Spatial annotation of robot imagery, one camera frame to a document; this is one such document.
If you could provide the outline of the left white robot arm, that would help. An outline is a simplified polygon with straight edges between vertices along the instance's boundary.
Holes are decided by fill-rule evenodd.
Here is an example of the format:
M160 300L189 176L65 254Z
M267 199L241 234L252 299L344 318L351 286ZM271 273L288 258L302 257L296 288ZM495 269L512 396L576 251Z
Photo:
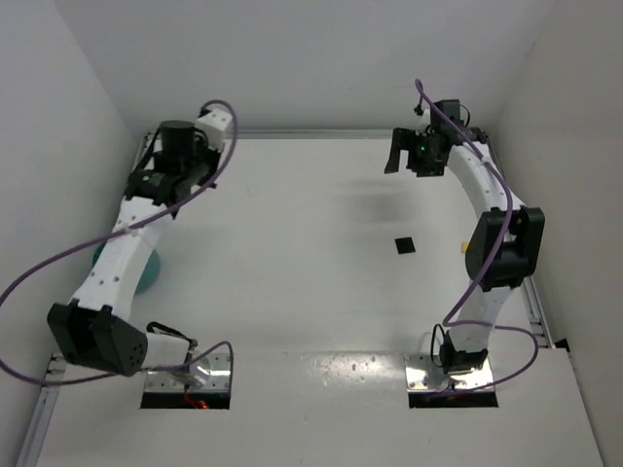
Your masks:
M128 176L115 224L101 241L86 280L69 303L55 304L47 321L65 360L76 366L132 376L148 352L147 335L129 322L140 278L177 203L216 172L231 128L229 116L212 124L164 121Z

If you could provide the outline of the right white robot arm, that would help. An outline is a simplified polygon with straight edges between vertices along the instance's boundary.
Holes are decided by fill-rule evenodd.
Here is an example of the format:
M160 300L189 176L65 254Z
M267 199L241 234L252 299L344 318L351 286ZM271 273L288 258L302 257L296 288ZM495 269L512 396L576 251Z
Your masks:
M456 99L430 108L418 104L417 127L393 130L385 165L387 174L405 167L419 177L451 171L478 218L464 253L469 285L440 324L443 340L433 353L446 374L483 368L503 304L535 272L545 227L542 209L513 193L493 160L488 136L470 127L462 109Z

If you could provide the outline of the black lego plate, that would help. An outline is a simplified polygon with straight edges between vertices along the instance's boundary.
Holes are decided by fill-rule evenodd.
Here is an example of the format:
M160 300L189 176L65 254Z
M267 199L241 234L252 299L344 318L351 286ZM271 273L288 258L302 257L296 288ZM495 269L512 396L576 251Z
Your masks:
M394 239L395 247L399 255L412 254L416 252L413 239L408 237L399 237Z

